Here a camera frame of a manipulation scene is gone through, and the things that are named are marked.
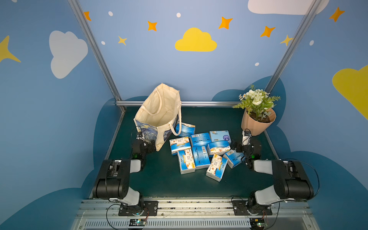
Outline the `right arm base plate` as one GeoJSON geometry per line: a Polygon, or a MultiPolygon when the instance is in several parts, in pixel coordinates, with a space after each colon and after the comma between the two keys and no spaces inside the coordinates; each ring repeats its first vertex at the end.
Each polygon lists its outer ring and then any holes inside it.
{"type": "Polygon", "coordinates": [[[248,205],[247,200],[233,200],[231,204],[236,216],[263,216],[273,214],[270,206],[262,206],[257,203],[248,205]]]}

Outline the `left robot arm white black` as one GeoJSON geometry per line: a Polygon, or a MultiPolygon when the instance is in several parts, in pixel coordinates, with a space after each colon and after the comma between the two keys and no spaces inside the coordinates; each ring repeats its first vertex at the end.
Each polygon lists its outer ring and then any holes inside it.
{"type": "Polygon", "coordinates": [[[154,141],[138,138],[133,142],[129,159],[104,160],[92,190],[93,198],[114,200],[126,207],[143,208],[142,195],[129,186],[130,175],[142,171],[147,155],[154,151],[154,141]]]}

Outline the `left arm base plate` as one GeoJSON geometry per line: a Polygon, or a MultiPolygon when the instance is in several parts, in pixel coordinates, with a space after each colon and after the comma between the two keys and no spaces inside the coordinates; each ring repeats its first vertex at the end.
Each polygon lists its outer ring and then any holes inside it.
{"type": "Polygon", "coordinates": [[[157,216],[158,201],[140,201],[136,206],[128,206],[121,204],[119,208],[119,216],[157,216]]]}

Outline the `cream canvas tote bag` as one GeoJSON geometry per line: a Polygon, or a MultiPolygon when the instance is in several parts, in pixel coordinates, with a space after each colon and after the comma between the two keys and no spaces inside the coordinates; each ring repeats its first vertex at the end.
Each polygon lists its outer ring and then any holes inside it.
{"type": "Polygon", "coordinates": [[[181,134],[180,92],[164,83],[158,85],[140,106],[134,122],[144,140],[154,142],[156,151],[159,151],[172,134],[181,134]]]}

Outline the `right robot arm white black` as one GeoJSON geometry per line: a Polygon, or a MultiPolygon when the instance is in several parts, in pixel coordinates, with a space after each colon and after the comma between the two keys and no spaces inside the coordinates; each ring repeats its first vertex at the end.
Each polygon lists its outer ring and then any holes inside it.
{"type": "Polygon", "coordinates": [[[272,175],[273,184],[250,193],[247,201],[249,212],[256,214],[282,201],[307,201],[317,193],[298,160],[261,160],[261,145],[248,137],[231,144],[231,149],[241,154],[240,162],[252,171],[272,175]]]}

